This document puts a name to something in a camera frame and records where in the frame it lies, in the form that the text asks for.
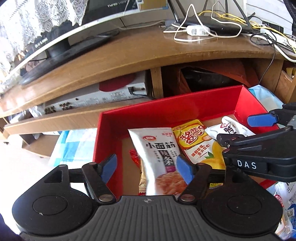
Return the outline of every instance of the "barcode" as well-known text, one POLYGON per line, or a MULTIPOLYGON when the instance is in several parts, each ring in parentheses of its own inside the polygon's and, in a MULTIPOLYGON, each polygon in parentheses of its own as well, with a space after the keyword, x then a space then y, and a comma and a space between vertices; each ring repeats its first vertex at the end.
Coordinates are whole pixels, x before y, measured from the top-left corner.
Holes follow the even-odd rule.
POLYGON ((291 208, 291 209, 289 209, 289 210, 287 210, 287 215, 288 215, 288 217, 290 218, 290 217, 294 217, 294 208, 291 208))

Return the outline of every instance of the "white lace cloth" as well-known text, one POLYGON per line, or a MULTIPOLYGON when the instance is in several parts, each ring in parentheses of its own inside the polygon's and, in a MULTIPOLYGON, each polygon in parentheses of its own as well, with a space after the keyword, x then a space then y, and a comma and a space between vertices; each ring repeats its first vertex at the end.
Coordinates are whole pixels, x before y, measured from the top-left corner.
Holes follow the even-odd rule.
POLYGON ((43 32, 66 20, 81 25, 88 0, 7 0, 0 7, 0 69, 43 32))

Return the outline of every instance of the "green leaf picture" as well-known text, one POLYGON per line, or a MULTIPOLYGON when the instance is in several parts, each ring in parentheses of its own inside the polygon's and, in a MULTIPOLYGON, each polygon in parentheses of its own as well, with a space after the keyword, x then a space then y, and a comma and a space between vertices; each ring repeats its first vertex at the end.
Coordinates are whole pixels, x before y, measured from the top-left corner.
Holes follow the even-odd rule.
POLYGON ((211 152, 208 151, 207 154, 208 154, 209 156, 205 156, 206 159, 214 158, 213 153, 211 153, 211 152))

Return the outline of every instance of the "silver screw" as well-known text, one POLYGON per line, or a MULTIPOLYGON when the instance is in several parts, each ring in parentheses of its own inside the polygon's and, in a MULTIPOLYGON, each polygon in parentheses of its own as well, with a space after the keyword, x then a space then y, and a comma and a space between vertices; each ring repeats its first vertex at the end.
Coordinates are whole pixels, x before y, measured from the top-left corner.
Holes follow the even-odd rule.
POLYGON ((113 200, 113 196, 111 194, 103 194, 99 196, 99 200, 101 202, 110 202, 113 200))
POLYGON ((181 200, 184 201, 184 202, 192 202, 194 201, 195 197, 191 194, 183 194, 181 196, 181 200))

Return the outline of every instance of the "yellow snack bag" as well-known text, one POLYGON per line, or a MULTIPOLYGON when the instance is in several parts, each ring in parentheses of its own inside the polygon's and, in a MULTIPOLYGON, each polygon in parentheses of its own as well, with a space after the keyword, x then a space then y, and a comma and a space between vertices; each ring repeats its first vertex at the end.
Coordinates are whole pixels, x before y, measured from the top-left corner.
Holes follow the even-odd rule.
POLYGON ((192 163, 203 162, 213 169, 225 169, 223 148, 205 132, 206 127, 200 120, 192 120, 172 129, 178 145, 192 163))

